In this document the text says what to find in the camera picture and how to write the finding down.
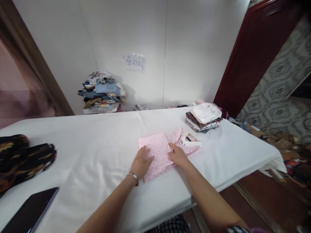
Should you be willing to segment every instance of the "small pink item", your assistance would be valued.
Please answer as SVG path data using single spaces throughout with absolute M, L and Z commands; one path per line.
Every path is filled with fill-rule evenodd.
M 196 104 L 203 104 L 203 103 L 206 103 L 206 102 L 204 100 L 202 100 L 202 99 L 196 99 L 195 103 Z
M 146 146 L 148 149 L 150 149 L 147 158 L 151 156 L 155 157 L 144 177 L 145 183 L 160 175 L 163 175 L 170 170 L 173 170 L 173 168 L 176 166 L 176 164 L 174 164 L 174 162 L 168 156 L 168 153 L 173 151 L 173 148 L 168 144 L 169 142 L 177 145 L 178 147 L 181 147 L 189 159 L 202 152 L 202 148 L 198 145 L 200 142 L 183 142 L 183 140 L 185 140 L 184 138 L 186 134 L 188 133 L 184 133 L 183 128 L 180 127 L 175 131 L 175 133 L 171 135 L 155 133 L 138 139 L 139 148 Z

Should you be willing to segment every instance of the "patterned wallpaper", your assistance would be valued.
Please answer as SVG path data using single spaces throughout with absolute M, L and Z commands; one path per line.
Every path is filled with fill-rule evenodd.
M 286 99 L 311 71 L 311 28 L 304 16 L 249 97 L 236 120 L 271 133 L 299 135 L 311 143 L 311 106 Z

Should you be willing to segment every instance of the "hand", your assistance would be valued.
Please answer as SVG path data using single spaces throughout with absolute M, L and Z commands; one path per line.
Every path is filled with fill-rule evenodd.
M 178 166 L 183 167 L 184 165 L 186 165 L 189 162 L 189 159 L 187 158 L 182 148 L 176 146 L 173 143 L 169 143 L 169 145 L 174 149 L 173 152 L 168 153 L 171 160 L 173 160 L 173 162 Z
M 150 149 L 146 149 L 146 146 L 143 146 L 138 152 L 137 155 L 133 161 L 130 173 L 134 173 L 137 175 L 139 179 L 142 179 L 146 172 L 148 171 L 148 168 L 150 167 L 150 164 L 152 163 L 154 156 L 148 158 L 146 160 L 146 156 L 148 154 Z

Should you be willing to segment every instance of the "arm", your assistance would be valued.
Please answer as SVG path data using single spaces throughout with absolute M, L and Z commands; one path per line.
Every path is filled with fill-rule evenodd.
M 149 149 L 142 147 L 138 151 L 130 170 L 130 173 L 134 173 L 139 179 L 145 176 L 152 160 L 154 159 L 153 156 L 148 160 L 145 160 L 148 152 Z M 98 207 L 98 209 L 79 228 L 77 233 L 113 232 L 119 220 L 119 215 L 125 200 L 136 184 L 137 180 L 133 176 L 126 176 L 100 207 Z
M 172 143 L 170 146 L 174 152 L 170 152 L 169 156 L 184 170 L 193 197 L 212 232 L 224 232 L 230 226 L 240 226 L 250 231 L 240 216 L 188 160 L 184 151 Z

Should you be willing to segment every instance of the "wrist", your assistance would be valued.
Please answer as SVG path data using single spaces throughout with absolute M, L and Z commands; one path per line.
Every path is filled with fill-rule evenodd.
M 129 183 L 133 184 L 134 186 L 135 185 L 138 185 L 138 179 L 136 179 L 134 176 L 131 175 L 132 172 L 130 172 L 126 177 L 125 179 L 128 180 Z
M 184 160 L 184 161 L 182 161 L 181 163 L 180 163 L 180 167 L 183 169 L 183 170 L 185 170 L 185 169 L 187 169 L 188 167 L 190 167 L 191 166 L 191 162 L 190 162 L 190 160 L 187 158 L 186 160 Z

